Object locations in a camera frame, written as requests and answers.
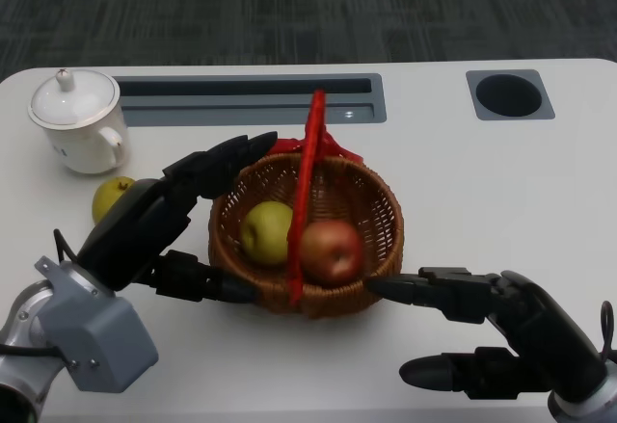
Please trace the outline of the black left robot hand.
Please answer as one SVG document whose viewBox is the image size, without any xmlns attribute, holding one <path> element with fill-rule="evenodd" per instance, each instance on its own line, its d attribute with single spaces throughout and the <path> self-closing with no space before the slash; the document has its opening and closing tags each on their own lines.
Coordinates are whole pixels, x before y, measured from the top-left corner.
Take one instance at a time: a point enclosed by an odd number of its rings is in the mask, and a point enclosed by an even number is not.
<svg viewBox="0 0 617 423">
<path fill-rule="evenodd" d="M 255 303 L 259 291 L 252 283 L 169 246 L 190 224 L 199 198 L 230 192 L 238 174 L 264 157 L 277 138 L 277 132 L 238 136 L 176 161 L 160 179 L 136 181 L 94 227 L 77 264 L 115 292 L 141 283 L 185 301 Z"/>
</svg>

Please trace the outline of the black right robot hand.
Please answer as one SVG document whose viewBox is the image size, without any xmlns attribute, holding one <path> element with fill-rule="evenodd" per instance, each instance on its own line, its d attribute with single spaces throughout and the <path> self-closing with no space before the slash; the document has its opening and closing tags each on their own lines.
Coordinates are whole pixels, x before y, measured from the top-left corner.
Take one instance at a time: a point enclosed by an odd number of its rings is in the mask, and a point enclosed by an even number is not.
<svg viewBox="0 0 617 423">
<path fill-rule="evenodd" d="M 452 322 L 489 321 L 508 343 L 410 360 L 399 369 L 408 385 L 476 400 L 551 391 L 579 403 L 607 378 L 605 362 L 580 327 L 543 288 L 515 272 L 422 268 L 415 275 L 371 277 L 364 285 L 392 302 L 436 308 Z"/>
</svg>

